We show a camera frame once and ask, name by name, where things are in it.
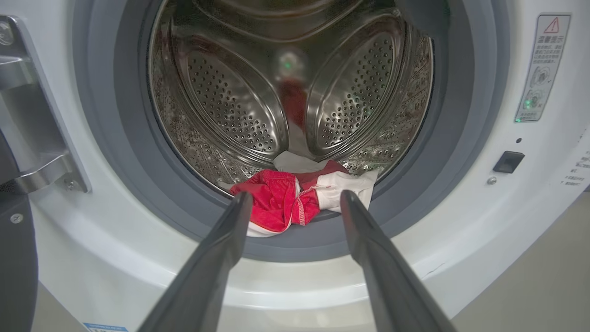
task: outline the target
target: floor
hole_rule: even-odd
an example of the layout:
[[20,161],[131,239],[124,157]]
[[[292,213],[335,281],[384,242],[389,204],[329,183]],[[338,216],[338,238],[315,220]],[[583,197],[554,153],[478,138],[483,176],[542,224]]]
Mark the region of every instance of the floor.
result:
[[[453,318],[458,332],[590,331],[590,193]],[[39,286],[32,332],[86,329]]]

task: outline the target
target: warning label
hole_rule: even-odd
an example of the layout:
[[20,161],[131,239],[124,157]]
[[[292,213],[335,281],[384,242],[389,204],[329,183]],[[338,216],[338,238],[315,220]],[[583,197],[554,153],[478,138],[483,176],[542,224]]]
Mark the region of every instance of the warning label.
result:
[[515,122],[538,121],[541,118],[568,35],[571,15],[541,14],[537,18],[537,30],[529,75]]
[[556,17],[547,26],[547,29],[545,29],[544,33],[546,33],[546,34],[556,34],[558,32],[559,32],[559,17]]

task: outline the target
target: blue label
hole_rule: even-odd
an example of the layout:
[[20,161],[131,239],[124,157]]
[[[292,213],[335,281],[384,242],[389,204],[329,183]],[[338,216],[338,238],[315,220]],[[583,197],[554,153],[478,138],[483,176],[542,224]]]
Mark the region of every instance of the blue label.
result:
[[129,332],[126,328],[122,326],[110,326],[110,325],[101,325],[101,324],[90,324],[84,323],[87,329],[90,332],[111,332],[111,331],[122,331],[122,332]]

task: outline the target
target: red garment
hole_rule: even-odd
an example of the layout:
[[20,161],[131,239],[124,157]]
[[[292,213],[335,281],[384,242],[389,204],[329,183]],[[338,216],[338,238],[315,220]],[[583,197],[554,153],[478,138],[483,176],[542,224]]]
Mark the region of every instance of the red garment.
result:
[[291,173],[262,170],[230,189],[233,195],[241,191],[251,193],[254,199],[250,222],[271,232],[284,232],[291,223],[305,226],[320,211],[316,191],[299,192],[297,178]]
[[278,95],[287,119],[305,131],[307,93],[301,84],[294,80],[281,82],[278,87]]

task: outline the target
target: laundry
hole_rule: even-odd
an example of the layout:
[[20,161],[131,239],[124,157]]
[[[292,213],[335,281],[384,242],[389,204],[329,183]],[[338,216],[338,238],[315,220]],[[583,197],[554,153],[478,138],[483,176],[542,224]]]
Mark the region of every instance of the laundry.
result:
[[379,172],[358,177],[333,160],[314,162],[291,152],[280,154],[274,166],[276,171],[262,170],[230,189],[233,195],[247,191],[253,196],[248,236],[277,235],[293,223],[305,226],[321,210],[340,212],[343,190],[354,191],[368,208]]

